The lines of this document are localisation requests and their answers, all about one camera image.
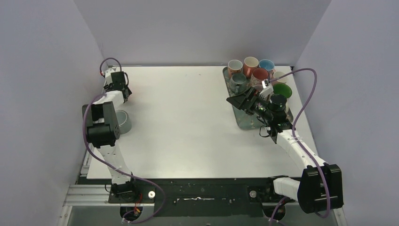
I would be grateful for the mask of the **grey-blue glazed mug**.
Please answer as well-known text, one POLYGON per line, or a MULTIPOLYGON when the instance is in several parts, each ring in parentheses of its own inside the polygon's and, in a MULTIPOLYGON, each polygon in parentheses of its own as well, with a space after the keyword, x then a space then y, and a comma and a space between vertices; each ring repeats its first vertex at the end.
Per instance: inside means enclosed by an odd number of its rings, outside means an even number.
POLYGON ((235 73, 229 81, 229 88, 234 95, 243 93, 247 89, 247 78, 242 73, 235 73))

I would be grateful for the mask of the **pink ghost pattern mug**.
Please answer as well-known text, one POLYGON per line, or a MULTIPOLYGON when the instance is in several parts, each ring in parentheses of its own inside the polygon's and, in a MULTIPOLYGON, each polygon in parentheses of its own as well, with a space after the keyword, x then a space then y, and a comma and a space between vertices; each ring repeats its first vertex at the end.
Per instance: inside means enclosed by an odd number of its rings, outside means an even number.
POLYGON ((269 72, 264 68, 256 68, 252 71, 249 84, 251 87, 262 84, 263 80, 269 78, 269 72))

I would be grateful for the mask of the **terracotta pink mug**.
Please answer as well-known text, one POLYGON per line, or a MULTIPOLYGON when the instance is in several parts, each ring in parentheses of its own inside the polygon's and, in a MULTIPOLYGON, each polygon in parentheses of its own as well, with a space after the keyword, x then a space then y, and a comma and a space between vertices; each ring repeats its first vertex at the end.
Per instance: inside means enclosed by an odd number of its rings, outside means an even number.
POLYGON ((243 63, 240 60, 233 59, 228 62, 228 76, 231 78, 236 73, 241 73, 243 68, 243 63))

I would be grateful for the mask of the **cream speckled mug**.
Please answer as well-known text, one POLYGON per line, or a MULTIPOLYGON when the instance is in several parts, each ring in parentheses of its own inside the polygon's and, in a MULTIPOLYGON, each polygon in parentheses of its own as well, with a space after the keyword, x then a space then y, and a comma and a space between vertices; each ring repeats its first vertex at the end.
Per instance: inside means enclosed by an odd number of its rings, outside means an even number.
POLYGON ((285 113, 289 111, 288 100, 292 96, 292 89, 285 83, 276 83, 273 86, 274 95, 282 95, 286 98, 285 113))

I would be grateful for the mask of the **salmon pink mug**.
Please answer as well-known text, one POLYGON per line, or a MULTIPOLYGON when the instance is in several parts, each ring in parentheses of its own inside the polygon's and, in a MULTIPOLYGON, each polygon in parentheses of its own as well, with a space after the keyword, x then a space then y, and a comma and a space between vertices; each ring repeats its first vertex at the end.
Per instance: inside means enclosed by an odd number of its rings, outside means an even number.
POLYGON ((252 75, 252 71, 259 66, 259 60, 255 57, 248 56, 244 59, 243 62, 243 74, 249 79, 252 75))

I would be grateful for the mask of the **light blue mug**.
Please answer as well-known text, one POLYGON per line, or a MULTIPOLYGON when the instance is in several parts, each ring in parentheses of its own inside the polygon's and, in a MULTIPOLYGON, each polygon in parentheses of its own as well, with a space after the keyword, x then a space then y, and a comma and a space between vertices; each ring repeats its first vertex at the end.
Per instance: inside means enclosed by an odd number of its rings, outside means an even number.
POLYGON ((259 67, 272 72, 275 68, 275 64, 269 59, 262 59, 259 61, 259 67))

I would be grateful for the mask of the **orange mug black handle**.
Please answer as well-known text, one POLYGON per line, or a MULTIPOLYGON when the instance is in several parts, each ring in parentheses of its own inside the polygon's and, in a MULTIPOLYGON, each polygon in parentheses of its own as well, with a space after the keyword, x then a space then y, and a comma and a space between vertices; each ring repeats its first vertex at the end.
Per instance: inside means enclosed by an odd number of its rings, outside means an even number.
POLYGON ((127 90, 128 90, 128 97, 129 97, 132 94, 132 91, 130 90, 129 87, 127 87, 127 90))

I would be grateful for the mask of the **light pink faceted mug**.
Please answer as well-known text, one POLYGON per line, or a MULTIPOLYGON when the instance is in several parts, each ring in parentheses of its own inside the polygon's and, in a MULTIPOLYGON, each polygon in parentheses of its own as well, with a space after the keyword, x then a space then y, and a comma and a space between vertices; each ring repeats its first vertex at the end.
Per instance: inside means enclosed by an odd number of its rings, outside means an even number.
POLYGON ((276 79, 275 81, 272 81, 272 85, 278 84, 278 83, 283 83, 286 84, 288 81, 288 77, 282 77, 285 75, 284 72, 276 71, 273 73, 272 79, 276 79))

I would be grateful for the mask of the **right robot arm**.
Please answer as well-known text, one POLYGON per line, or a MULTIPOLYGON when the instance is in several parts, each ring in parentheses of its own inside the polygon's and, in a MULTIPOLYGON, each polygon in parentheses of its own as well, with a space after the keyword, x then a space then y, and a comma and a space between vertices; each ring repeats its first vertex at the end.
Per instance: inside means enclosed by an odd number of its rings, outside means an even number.
POLYGON ((302 170, 300 179, 274 178, 273 192, 297 201, 305 213, 341 208, 344 204, 342 171, 336 164, 328 164, 318 157, 299 137, 285 113, 287 99, 274 94, 265 101, 254 88, 246 90, 244 97, 243 110, 263 121, 269 137, 302 170))

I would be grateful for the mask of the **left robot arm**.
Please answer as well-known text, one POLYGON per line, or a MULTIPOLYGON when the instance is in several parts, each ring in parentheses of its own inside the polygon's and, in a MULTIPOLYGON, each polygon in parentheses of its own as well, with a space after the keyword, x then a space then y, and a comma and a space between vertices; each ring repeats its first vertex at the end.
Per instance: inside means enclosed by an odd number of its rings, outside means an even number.
POLYGON ((95 148, 110 170, 112 194, 134 202, 141 184, 156 194, 165 192, 134 175, 127 162, 139 163, 157 179, 259 176, 259 143, 234 128, 232 105, 212 94, 208 78, 166 75, 131 91, 125 72, 104 77, 104 93, 82 108, 83 138, 87 150, 95 148))

